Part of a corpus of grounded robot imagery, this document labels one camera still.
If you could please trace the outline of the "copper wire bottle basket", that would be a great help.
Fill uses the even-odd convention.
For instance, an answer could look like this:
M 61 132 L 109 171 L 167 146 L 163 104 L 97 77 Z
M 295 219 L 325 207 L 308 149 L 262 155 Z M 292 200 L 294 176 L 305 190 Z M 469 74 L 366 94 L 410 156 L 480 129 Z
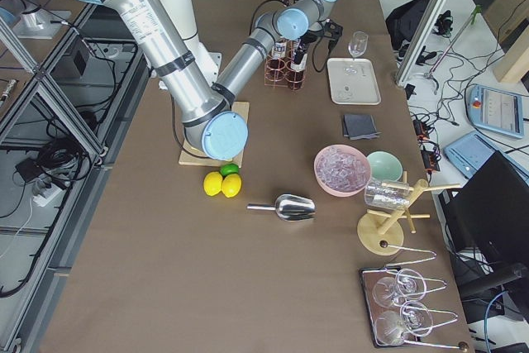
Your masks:
M 289 69 L 289 63 L 294 50 L 298 48 L 300 40 L 288 41 L 286 57 L 282 60 L 273 60 L 271 51 L 267 55 L 264 64 L 264 84 L 270 87 L 289 88 L 293 91 L 303 87 L 305 81 L 305 71 L 301 73 L 293 72 Z

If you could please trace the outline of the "tea bottle two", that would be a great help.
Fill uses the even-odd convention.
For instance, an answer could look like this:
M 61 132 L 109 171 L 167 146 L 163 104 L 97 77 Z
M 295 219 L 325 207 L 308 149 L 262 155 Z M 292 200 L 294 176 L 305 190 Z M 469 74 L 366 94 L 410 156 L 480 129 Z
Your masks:
M 289 63 L 289 69 L 296 73 L 304 72 L 307 63 L 307 50 L 305 48 L 297 48 L 293 51 Z

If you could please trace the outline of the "tea bottle one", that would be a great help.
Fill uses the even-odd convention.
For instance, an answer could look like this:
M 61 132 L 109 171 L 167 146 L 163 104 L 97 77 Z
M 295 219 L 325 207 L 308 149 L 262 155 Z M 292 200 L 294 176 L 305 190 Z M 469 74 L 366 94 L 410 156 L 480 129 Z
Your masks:
M 281 38 L 275 41 L 274 46 L 271 50 L 271 58 L 273 60 L 282 60 L 286 57 L 288 49 L 288 40 Z

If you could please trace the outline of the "clear wine glass on tray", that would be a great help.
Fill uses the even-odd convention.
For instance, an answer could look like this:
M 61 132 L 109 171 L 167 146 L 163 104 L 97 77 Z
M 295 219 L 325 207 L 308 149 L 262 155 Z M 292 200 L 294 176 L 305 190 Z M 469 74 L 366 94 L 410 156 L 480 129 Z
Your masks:
M 368 40 L 369 35 L 363 31 L 356 31 L 353 33 L 348 44 L 350 64 L 345 68 L 347 74 L 357 73 L 355 62 L 366 52 Z

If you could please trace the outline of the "white rabbit tray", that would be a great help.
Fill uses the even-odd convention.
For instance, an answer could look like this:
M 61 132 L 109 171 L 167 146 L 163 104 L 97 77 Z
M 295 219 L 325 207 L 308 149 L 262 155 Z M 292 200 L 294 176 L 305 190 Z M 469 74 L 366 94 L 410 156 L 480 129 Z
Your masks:
M 339 105 L 378 105 L 381 102 L 374 67 L 367 59 L 327 61 L 331 100 Z

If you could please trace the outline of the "black backpack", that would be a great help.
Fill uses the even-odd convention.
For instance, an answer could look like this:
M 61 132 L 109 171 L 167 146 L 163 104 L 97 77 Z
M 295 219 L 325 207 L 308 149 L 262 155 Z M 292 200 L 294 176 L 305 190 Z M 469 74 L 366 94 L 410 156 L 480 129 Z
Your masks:
M 395 8 L 385 19 L 393 50 L 399 50 L 404 41 L 410 42 L 430 0 L 412 0 Z

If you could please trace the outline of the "grey folded cloth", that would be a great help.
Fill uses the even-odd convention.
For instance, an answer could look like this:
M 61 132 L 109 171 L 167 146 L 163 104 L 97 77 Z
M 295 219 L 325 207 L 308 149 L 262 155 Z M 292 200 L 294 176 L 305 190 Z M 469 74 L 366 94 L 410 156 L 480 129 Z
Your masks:
M 352 141 L 375 139 L 380 135 L 371 115 L 351 113 L 347 113 L 343 116 L 342 134 L 344 137 L 347 137 Z

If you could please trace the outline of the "pink bowl of ice cubes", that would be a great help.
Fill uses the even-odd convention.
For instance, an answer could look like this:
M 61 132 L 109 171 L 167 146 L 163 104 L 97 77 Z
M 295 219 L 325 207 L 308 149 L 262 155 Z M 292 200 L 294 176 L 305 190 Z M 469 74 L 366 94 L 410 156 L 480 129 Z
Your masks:
M 367 157 L 349 145 L 329 145 L 313 162 L 319 186 L 330 195 L 346 198 L 361 192 L 371 179 Z

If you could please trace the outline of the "green empty bowl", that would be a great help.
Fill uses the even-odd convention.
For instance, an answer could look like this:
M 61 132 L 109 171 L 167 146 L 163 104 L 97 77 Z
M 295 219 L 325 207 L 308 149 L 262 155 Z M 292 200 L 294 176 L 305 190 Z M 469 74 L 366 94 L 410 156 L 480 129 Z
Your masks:
M 399 181 L 403 175 L 403 166 L 393 154 L 375 151 L 367 156 L 371 168 L 371 177 L 379 180 Z

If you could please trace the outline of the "green lime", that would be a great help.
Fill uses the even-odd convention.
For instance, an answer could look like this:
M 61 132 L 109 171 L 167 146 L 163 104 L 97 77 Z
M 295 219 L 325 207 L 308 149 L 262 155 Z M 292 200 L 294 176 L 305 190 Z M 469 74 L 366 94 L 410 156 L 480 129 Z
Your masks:
M 229 163 L 224 164 L 220 169 L 219 172 L 223 177 L 226 177 L 231 174 L 238 174 L 239 173 L 239 166 L 235 163 Z

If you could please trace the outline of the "whole yellow lemon right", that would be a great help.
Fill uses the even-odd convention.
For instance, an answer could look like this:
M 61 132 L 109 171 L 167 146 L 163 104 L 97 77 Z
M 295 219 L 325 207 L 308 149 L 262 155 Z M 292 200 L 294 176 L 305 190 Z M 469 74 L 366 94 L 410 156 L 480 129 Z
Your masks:
M 235 197 L 242 186 L 242 179 L 239 174 L 229 174 L 222 180 L 221 191 L 227 198 Z

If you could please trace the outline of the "whole yellow lemon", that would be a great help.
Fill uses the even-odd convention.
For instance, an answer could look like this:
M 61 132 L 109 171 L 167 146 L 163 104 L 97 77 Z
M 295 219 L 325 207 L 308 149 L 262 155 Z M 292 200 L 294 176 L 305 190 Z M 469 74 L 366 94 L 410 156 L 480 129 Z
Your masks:
M 242 179 L 239 174 L 229 174 L 222 180 L 221 191 L 227 198 L 235 197 L 242 186 Z
M 216 196 L 222 191 L 223 176 L 218 171 L 208 173 L 203 179 L 203 191 L 207 196 Z

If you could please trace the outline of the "bamboo cutting board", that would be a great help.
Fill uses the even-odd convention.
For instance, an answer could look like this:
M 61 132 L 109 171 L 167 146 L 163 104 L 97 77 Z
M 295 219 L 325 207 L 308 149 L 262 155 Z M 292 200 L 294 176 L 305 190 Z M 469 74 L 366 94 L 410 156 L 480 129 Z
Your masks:
M 184 140 L 183 147 L 188 152 L 180 151 L 178 163 L 208 167 L 234 163 L 241 167 L 249 135 L 249 110 L 248 102 L 235 101 L 227 116 L 214 117 L 212 126 L 206 128 L 205 134 L 208 136 L 205 138 L 204 148 L 207 152 L 192 147 Z

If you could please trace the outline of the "steel ice scoop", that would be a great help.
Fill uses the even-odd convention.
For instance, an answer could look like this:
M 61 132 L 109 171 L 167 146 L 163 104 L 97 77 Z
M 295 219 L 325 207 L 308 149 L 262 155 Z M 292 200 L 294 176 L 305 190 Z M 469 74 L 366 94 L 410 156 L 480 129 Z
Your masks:
M 246 208 L 273 211 L 286 222 L 311 220 L 316 212 L 316 205 L 311 199 L 290 193 L 279 195 L 274 204 L 249 203 Z

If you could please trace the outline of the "whole yellow lemon left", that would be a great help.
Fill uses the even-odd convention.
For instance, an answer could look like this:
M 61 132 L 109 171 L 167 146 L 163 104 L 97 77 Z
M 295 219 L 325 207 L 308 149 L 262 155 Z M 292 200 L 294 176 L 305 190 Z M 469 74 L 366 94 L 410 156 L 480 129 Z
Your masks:
M 207 196 L 216 196 L 222 191 L 223 176 L 218 171 L 208 173 L 203 179 L 203 191 Z

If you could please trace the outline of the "clear glass mug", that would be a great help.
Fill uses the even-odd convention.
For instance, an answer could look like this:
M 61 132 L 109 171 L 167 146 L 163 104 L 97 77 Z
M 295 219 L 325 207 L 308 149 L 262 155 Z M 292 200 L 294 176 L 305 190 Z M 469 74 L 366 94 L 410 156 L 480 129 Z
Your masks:
M 397 181 L 371 179 L 365 187 L 365 203 L 388 210 L 404 209 L 409 204 L 412 187 Z

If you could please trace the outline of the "blue teach pendant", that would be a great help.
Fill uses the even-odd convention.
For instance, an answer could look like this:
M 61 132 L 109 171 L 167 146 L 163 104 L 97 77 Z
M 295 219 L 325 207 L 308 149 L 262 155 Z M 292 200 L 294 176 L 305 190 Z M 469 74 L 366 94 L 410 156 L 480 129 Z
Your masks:
M 496 88 L 475 85 L 467 107 L 472 125 L 516 139 L 524 137 L 522 96 Z

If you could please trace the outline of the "wooden cup tree stand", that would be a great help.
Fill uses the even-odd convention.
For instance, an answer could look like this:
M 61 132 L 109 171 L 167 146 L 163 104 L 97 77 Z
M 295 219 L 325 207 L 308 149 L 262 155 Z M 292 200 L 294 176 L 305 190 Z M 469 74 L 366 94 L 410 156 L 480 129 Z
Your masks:
M 368 206 L 367 213 L 357 223 L 357 235 L 362 245 L 376 255 L 393 255 L 403 247 L 404 232 L 399 219 L 423 217 L 423 215 L 411 215 L 409 208 L 425 192 L 460 188 L 459 183 L 431 186 L 425 179 L 419 179 L 412 187 L 409 198 L 410 204 L 404 209 L 388 210 Z

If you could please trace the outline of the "black monitor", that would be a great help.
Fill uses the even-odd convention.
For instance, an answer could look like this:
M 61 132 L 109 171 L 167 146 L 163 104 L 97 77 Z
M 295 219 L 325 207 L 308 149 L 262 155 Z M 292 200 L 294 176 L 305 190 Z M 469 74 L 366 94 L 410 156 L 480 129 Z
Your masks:
M 528 184 L 494 152 L 450 200 L 457 251 L 476 247 L 487 261 L 528 264 Z

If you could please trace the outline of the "upside-down wine glass far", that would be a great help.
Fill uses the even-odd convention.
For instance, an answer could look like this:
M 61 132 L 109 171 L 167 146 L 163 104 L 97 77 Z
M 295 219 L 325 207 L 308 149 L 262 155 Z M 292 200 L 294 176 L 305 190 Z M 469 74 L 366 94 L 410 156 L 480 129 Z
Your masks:
M 426 281 L 415 270 L 401 269 L 379 279 L 372 296 L 383 308 L 401 307 L 407 301 L 420 301 L 426 296 Z

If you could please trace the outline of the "upside-down wine glass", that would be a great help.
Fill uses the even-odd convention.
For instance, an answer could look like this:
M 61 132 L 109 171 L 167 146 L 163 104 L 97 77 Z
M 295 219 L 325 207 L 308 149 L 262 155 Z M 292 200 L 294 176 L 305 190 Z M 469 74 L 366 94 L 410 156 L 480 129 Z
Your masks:
M 401 307 L 407 301 L 420 301 L 426 296 L 426 281 L 415 270 L 401 269 L 379 279 L 372 296 L 383 308 Z
M 382 312 L 374 322 L 374 335 L 383 346 L 421 345 L 433 328 L 430 311 L 419 302 L 407 302 L 396 311 Z

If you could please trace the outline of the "black tray with glasses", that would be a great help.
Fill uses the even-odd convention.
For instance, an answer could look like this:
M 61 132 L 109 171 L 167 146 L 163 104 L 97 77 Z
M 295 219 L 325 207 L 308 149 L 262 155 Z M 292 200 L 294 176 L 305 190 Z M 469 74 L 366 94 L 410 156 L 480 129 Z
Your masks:
M 379 344 L 375 338 L 374 335 L 374 322 L 376 318 L 384 311 L 398 311 L 400 307 L 397 308 L 383 308 L 379 306 L 372 296 L 372 290 L 374 285 L 377 283 L 377 281 L 384 276 L 391 275 L 394 271 L 399 271 L 401 269 L 409 269 L 409 268 L 399 268 L 399 267 L 389 267 L 389 268 L 382 268 L 382 269 L 370 269 L 370 268 L 364 268 L 359 271 L 360 274 L 360 287 L 363 292 L 366 311 L 367 311 L 367 318 L 369 322 L 369 328 L 371 331 L 371 339 L 373 342 L 373 345 L 375 348 L 384 349 L 389 348 L 390 346 L 383 346 Z

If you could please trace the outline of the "upside-down wine glass near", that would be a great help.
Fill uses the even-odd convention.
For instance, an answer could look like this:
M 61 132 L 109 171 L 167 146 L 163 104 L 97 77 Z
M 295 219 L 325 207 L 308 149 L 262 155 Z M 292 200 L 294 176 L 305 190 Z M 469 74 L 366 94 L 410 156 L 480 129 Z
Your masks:
M 430 311 L 419 302 L 407 302 L 396 311 L 382 312 L 374 322 L 374 335 L 383 346 L 421 345 L 433 328 Z

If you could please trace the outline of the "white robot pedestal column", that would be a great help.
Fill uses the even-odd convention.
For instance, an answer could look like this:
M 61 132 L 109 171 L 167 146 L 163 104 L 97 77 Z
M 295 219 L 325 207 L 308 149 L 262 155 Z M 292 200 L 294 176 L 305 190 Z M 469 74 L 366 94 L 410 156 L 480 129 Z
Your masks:
M 184 44 L 192 52 L 208 85 L 211 86 L 216 80 L 219 66 L 199 39 L 192 0 L 160 1 Z

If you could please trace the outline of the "aluminium frame post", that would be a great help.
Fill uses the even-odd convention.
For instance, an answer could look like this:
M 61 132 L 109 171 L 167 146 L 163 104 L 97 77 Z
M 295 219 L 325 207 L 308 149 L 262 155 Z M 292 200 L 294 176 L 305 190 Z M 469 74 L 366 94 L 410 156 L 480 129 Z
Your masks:
M 427 4 L 427 8 L 407 49 L 403 62 L 400 64 L 398 72 L 395 75 L 395 83 L 400 88 L 405 86 L 408 76 L 418 56 L 421 54 L 421 49 L 426 44 L 427 37 L 430 35 L 431 29 L 445 3 L 446 0 L 430 0 Z

